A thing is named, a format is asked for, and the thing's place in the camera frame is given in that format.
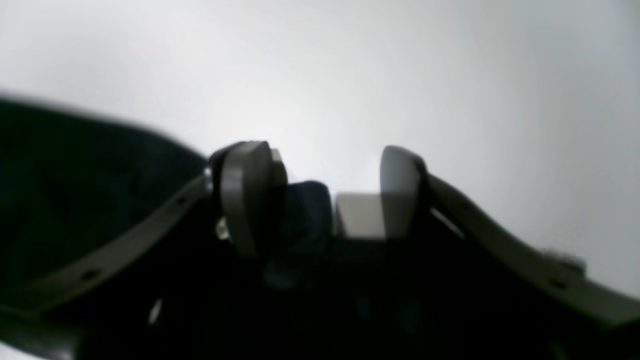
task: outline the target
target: small white object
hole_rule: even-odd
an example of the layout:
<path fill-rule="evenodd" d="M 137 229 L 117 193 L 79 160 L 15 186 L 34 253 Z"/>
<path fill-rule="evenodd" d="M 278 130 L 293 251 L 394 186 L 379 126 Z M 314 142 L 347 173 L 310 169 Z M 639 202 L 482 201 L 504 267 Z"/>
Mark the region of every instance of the small white object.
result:
<path fill-rule="evenodd" d="M 434 217 L 440 220 L 443 224 L 445 224 L 451 231 L 453 231 L 459 238 L 464 239 L 465 233 L 462 232 L 454 223 L 451 222 L 446 216 L 444 216 L 441 212 L 439 212 L 435 208 L 431 208 L 431 213 Z"/>
<path fill-rule="evenodd" d="M 207 192 L 211 193 L 213 192 L 213 172 L 211 171 L 211 168 L 205 167 L 203 174 L 204 174 L 205 189 L 207 190 Z"/>
<path fill-rule="evenodd" d="M 160 316 L 160 312 L 162 311 L 162 298 L 157 299 L 154 303 L 154 306 L 149 311 L 149 325 L 155 325 L 158 320 L 158 316 Z"/>
<path fill-rule="evenodd" d="M 229 239 L 229 228 L 227 227 L 227 218 L 221 217 L 216 224 L 216 234 L 220 240 Z"/>

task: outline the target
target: white backdrop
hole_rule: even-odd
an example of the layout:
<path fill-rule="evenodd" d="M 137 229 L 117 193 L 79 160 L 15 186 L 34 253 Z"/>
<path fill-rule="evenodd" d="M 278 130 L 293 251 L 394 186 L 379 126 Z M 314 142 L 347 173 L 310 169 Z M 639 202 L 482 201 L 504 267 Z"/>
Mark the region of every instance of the white backdrop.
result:
<path fill-rule="evenodd" d="M 403 145 L 640 297 L 638 4 L 0 0 L 0 90 L 203 154 L 269 140 L 333 192 L 377 190 L 383 147 Z"/>

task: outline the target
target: gray plastic part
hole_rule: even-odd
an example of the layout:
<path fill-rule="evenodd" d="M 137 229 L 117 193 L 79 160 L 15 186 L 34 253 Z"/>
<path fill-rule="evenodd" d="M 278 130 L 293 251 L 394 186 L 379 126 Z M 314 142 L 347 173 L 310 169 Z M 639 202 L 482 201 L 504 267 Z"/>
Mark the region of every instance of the gray plastic part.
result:
<path fill-rule="evenodd" d="M 337 235 L 349 240 L 385 241 L 379 193 L 339 193 L 335 198 Z"/>
<path fill-rule="evenodd" d="M 267 142 L 244 143 L 225 158 L 220 200 L 230 236 L 242 258 L 256 258 L 265 236 L 273 169 Z"/>
<path fill-rule="evenodd" d="M 385 232 L 389 241 L 406 239 L 418 202 L 428 189 L 426 165 L 419 156 L 401 147 L 387 146 L 380 164 Z"/>

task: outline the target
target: black object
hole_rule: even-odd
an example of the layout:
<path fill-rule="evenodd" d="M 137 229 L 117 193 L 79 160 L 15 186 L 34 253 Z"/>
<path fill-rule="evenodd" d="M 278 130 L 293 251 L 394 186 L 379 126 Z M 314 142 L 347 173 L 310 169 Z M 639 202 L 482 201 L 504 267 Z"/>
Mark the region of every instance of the black object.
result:
<path fill-rule="evenodd" d="M 266 142 L 206 162 L 144 131 L 14 102 L 0 120 L 0 340 L 32 354 L 640 351 L 640 303 L 526 246 L 400 147 L 383 153 L 388 241 L 373 243 L 333 238 L 327 188 L 287 184 Z"/>

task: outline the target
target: black fabric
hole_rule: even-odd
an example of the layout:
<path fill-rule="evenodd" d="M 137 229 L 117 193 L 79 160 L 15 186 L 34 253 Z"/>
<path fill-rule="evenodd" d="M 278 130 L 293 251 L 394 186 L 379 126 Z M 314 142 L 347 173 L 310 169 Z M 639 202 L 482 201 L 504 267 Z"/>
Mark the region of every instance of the black fabric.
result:
<path fill-rule="evenodd" d="M 279 216 L 273 217 L 275 236 L 266 259 L 242 260 L 233 251 L 225 261 L 220 249 L 211 261 L 227 265 L 219 278 L 207 281 L 213 290 L 209 306 L 197 312 L 202 323 L 192 358 L 288 358 L 340 347 L 333 323 L 342 321 L 344 303 L 321 286 L 321 259 L 332 239 L 329 191 L 308 181 L 279 194 L 282 203 L 270 207 Z"/>
<path fill-rule="evenodd" d="M 0 289 L 121 235 L 204 164 L 146 131 L 0 100 Z"/>

